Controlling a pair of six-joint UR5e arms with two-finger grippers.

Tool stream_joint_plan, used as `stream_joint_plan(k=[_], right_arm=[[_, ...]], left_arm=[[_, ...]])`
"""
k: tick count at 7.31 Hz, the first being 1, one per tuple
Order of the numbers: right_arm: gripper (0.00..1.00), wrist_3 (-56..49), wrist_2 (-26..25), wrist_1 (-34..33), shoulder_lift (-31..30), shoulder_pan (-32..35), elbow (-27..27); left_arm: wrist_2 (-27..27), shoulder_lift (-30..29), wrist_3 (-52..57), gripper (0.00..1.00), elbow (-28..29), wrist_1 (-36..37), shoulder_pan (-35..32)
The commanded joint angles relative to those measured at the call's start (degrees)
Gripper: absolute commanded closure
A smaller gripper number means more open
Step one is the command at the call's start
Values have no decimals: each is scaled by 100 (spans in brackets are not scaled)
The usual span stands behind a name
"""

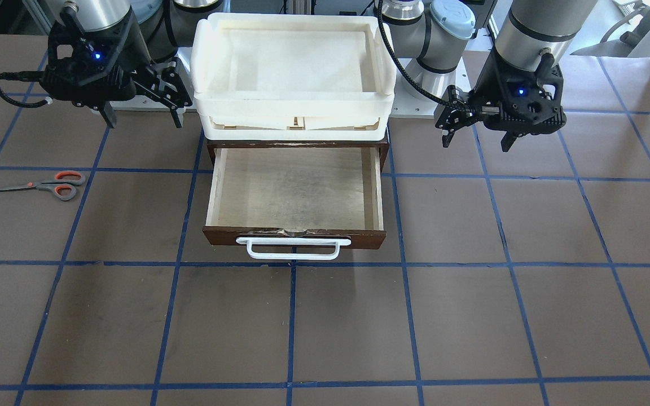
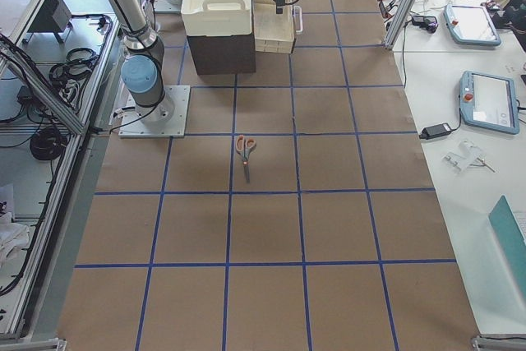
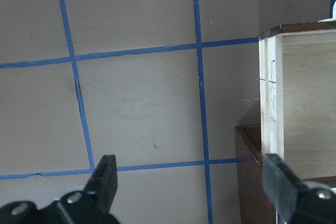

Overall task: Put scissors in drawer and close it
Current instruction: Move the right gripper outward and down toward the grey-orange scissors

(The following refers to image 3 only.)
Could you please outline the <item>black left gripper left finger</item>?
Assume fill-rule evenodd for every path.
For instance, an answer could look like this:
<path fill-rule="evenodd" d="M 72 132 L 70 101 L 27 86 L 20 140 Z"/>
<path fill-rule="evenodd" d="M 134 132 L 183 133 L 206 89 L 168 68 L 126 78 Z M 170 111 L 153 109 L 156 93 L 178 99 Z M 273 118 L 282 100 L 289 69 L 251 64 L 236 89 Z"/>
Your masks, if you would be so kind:
<path fill-rule="evenodd" d="M 115 155 L 102 156 L 84 187 L 84 192 L 103 213 L 109 213 L 118 188 Z"/>

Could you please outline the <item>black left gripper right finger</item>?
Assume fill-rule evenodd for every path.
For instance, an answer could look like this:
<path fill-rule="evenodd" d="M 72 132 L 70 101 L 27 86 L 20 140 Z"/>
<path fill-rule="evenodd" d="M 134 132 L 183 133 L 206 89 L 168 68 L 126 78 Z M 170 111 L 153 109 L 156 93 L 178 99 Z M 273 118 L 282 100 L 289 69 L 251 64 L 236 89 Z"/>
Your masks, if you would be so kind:
<path fill-rule="evenodd" d="M 283 220 L 290 220 L 308 186 L 277 154 L 265 154 L 262 164 L 264 192 Z"/>

